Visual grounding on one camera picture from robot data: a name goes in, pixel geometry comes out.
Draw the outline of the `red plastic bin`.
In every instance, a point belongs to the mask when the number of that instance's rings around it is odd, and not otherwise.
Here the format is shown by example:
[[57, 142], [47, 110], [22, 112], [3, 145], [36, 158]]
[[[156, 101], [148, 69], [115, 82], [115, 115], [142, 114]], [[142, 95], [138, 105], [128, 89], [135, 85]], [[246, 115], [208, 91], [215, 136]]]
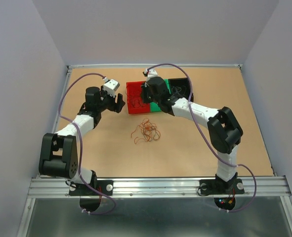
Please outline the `red plastic bin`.
[[127, 109], [130, 115], [150, 113], [150, 104], [142, 103], [141, 85], [144, 81], [132, 81], [126, 83]]

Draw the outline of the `black plastic bin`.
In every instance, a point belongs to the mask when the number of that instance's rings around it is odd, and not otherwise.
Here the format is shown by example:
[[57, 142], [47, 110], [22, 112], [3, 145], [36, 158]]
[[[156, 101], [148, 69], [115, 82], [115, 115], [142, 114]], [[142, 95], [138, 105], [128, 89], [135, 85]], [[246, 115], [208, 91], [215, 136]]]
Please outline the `black plastic bin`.
[[190, 95], [190, 84], [187, 78], [168, 79], [170, 91], [173, 95], [180, 95], [188, 99]]

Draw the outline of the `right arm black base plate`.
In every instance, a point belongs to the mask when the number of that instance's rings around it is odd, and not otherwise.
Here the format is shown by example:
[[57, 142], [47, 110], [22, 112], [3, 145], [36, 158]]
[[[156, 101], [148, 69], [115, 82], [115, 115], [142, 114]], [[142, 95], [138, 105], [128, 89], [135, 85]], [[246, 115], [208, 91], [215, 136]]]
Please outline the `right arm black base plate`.
[[203, 179], [199, 181], [197, 189], [200, 196], [242, 195], [245, 193], [241, 179], [233, 182], [223, 182], [216, 179]]

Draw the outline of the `green plastic bin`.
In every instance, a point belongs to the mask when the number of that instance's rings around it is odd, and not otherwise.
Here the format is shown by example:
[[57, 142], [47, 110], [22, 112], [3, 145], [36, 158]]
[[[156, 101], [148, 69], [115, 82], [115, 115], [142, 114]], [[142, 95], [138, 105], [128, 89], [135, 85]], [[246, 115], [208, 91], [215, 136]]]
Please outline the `green plastic bin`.
[[[169, 85], [168, 79], [164, 79], [164, 81], [165, 81], [165, 83], [167, 85], [168, 91], [171, 92], [170, 91], [170, 85]], [[160, 107], [156, 103], [151, 102], [150, 103], [150, 112], [151, 113], [161, 112], [161, 109], [160, 109]]]

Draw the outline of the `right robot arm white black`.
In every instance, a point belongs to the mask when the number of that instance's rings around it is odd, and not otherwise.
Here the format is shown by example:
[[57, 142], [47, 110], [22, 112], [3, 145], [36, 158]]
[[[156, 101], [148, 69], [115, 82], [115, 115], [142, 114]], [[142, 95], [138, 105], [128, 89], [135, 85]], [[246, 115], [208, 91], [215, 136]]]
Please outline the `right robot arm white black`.
[[238, 175], [236, 160], [243, 130], [230, 108], [208, 108], [173, 95], [161, 77], [150, 78], [142, 84], [141, 99], [144, 103], [157, 104], [166, 114], [192, 120], [207, 128], [210, 139], [207, 145], [213, 152], [217, 151], [215, 187], [221, 193], [233, 187]]

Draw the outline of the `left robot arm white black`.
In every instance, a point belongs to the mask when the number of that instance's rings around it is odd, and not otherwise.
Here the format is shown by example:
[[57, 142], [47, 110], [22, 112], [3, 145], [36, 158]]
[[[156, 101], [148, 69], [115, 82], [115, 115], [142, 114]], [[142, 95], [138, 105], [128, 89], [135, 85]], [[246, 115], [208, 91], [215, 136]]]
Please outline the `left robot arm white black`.
[[83, 149], [83, 137], [95, 129], [105, 110], [120, 113], [125, 102], [122, 94], [115, 95], [105, 86], [89, 87], [85, 102], [78, 114], [67, 126], [55, 133], [46, 133], [42, 138], [39, 173], [50, 177], [64, 178], [80, 184], [86, 194], [97, 191], [97, 177], [93, 170], [82, 168], [77, 145]]

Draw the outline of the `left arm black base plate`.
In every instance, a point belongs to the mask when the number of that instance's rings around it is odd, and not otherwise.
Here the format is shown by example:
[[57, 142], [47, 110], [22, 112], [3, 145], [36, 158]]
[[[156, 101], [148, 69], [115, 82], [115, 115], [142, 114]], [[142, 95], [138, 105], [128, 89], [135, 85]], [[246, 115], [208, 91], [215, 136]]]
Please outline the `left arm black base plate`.
[[[113, 180], [97, 180], [96, 181], [96, 190], [99, 192], [112, 196], [113, 195], [113, 187], [114, 187], [114, 181]], [[76, 184], [71, 183], [69, 186], [69, 196], [72, 197], [80, 197], [80, 196], [98, 196], [95, 191], [88, 188], [85, 184]]]

